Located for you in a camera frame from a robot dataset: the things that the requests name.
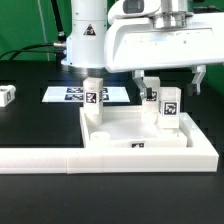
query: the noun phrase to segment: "black cable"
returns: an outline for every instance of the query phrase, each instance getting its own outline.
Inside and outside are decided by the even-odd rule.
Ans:
[[[62,51],[32,51],[32,50],[12,50],[12,51],[7,51],[4,54],[0,55],[0,60],[7,54],[11,54],[11,53],[52,53],[52,54],[57,54],[57,53],[63,53]]]
[[[217,8],[215,6],[199,6],[194,7],[194,13],[200,14],[200,13],[214,13],[214,12],[224,12],[224,10]]]
[[[54,18],[58,29],[58,41],[66,41],[66,35],[61,22],[61,16],[58,9],[57,0],[51,0],[52,9],[54,12]]]
[[[30,50],[30,49],[40,48],[40,47],[51,47],[51,46],[54,46],[54,44],[53,43],[35,44],[35,45],[30,45],[30,46],[24,47],[24,48],[20,49],[20,51]],[[15,51],[15,53],[9,58],[9,60],[12,61],[20,53],[21,52],[19,52],[19,51]]]

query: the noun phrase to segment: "small white object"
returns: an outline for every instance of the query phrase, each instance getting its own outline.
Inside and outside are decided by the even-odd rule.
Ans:
[[[152,88],[153,98],[151,100],[142,100],[142,121],[155,124],[159,112],[159,77],[144,77],[145,85]]]
[[[176,87],[161,87],[159,89],[160,128],[179,128],[181,90]]]
[[[84,113],[89,125],[100,125],[103,114],[103,79],[87,78],[83,82]]]
[[[0,86],[0,107],[5,107],[15,99],[16,88],[12,85]]]

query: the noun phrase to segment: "green background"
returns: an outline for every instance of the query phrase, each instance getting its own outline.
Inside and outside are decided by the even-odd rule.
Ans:
[[[71,31],[71,0],[58,0],[64,30]],[[108,6],[114,3],[108,0]],[[50,0],[40,0],[47,42],[57,40],[53,11]],[[206,0],[194,6],[215,5],[224,9],[223,0]],[[44,43],[44,36],[38,0],[0,0],[0,54],[9,50],[18,50],[25,46]],[[17,60],[55,60],[54,55],[23,53]],[[206,82],[224,96],[224,66],[207,66]]]

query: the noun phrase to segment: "black tabletop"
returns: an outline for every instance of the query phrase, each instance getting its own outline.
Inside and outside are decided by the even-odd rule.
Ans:
[[[147,75],[182,89],[181,110],[219,153],[217,173],[0,175],[1,223],[223,223],[223,97],[206,83],[200,96],[189,97],[188,70]],[[82,86],[84,79],[53,62],[1,62],[0,85],[17,91],[16,100],[0,109],[0,147],[83,147],[82,104],[41,101],[48,86]],[[129,73],[105,75],[104,82],[126,86],[128,105],[140,104]]]

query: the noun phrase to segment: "paper sheet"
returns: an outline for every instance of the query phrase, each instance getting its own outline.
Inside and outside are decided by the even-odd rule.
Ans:
[[[104,87],[104,102],[130,102],[125,87]],[[49,86],[42,100],[43,103],[63,102],[80,103],[83,102],[83,87],[61,87]]]

